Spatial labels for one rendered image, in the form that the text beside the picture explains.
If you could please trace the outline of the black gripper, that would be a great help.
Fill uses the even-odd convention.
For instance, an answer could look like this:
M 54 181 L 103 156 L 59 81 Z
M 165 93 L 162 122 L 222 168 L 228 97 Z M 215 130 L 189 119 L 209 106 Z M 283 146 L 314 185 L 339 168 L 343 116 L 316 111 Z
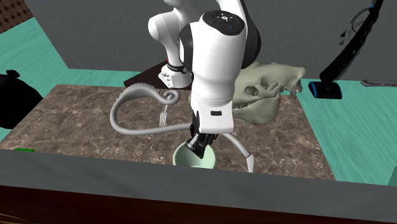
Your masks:
M 192 116 L 192 124 L 190 125 L 191 137 L 185 142 L 185 146 L 193 152 L 199 159 L 203 159 L 205 149 L 217 139 L 217 134 L 205 134 L 199 132 L 200 116 L 195 112 Z

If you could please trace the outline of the pale green cup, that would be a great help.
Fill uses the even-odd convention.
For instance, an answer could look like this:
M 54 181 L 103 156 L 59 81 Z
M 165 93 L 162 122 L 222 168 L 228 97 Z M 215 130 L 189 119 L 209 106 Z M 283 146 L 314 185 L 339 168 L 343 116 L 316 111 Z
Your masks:
M 176 166 L 213 169 L 215 163 L 216 156 L 214 150 L 209 145 L 205 148 L 203 158 L 196 156 L 184 143 L 180 144 L 173 154 L 173 165 Z

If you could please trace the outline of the silver fork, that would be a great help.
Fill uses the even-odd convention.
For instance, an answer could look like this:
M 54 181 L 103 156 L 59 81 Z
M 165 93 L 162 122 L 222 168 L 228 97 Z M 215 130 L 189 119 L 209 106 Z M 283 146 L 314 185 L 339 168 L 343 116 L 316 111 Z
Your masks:
M 159 117 L 159 127 L 164 127 L 164 126 L 166 126 L 167 109 L 168 109 L 168 105 L 166 104 L 166 105 L 164 106 L 164 110 L 160 113 L 160 117 Z

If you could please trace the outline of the beige animal skull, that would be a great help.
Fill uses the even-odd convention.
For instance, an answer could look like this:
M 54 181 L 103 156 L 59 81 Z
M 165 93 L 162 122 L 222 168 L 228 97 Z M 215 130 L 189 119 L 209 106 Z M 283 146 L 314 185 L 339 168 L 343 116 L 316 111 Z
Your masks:
M 270 123 L 279 110 L 281 93 L 288 91 L 295 99 L 302 91 L 301 78 L 305 67 L 254 62 L 241 69 L 235 81 L 233 117 L 252 125 Z

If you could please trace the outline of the dark robot stand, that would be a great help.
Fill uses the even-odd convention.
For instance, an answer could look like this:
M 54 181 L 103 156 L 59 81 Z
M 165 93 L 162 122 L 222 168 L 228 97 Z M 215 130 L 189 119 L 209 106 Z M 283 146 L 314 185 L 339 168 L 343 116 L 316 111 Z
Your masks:
M 125 87 L 129 87 L 135 83 L 147 83 L 157 89 L 170 89 L 159 77 L 163 67 L 168 68 L 169 61 L 165 60 L 123 82 Z

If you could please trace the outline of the grey curled tentacle figure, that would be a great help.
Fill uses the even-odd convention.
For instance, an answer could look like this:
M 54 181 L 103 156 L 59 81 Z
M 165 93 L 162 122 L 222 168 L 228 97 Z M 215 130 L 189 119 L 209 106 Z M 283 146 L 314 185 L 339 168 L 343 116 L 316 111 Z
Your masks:
M 156 127 L 151 129 L 140 129 L 133 130 L 122 127 L 117 119 L 117 114 L 119 108 L 128 101 L 132 101 L 140 98 L 152 97 L 155 98 L 158 102 L 161 102 L 164 105 L 174 105 L 177 104 L 180 100 L 180 93 L 177 90 L 168 90 L 164 94 L 161 94 L 156 88 L 147 83 L 136 83 L 129 87 L 127 87 L 118 98 L 116 98 L 115 103 L 113 104 L 110 114 L 109 121 L 111 123 L 112 128 L 115 131 L 125 134 L 128 136 L 149 136 L 153 134 L 162 134 L 168 132 L 175 132 L 179 130 L 186 130 L 190 128 L 189 123 L 181 123 L 177 125 L 166 125 L 164 127 Z

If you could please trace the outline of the black upright vacuum cleaner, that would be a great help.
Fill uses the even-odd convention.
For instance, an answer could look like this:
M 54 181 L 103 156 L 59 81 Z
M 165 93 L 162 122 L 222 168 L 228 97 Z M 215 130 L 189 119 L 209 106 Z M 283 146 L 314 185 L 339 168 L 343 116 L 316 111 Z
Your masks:
M 344 34 L 354 33 L 345 48 L 320 74 L 320 81 L 310 81 L 308 88 L 315 99 L 342 99 L 342 91 L 336 82 L 354 61 L 365 44 L 368 34 L 379 17 L 384 0 L 372 0 L 371 7 L 357 13 L 351 20 L 351 28 Z

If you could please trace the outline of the flat grey tablet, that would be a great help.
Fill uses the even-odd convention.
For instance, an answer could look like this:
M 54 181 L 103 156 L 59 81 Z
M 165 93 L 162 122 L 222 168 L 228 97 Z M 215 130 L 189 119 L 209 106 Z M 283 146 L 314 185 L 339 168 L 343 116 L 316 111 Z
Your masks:
M 390 80 L 362 80 L 365 87 L 397 87 L 397 81 Z

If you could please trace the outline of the black bag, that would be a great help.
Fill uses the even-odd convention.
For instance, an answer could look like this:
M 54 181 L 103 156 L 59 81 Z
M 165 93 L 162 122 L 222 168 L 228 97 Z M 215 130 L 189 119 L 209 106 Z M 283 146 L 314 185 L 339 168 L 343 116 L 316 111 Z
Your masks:
M 0 74 L 0 128 L 13 129 L 43 100 L 16 70 Z

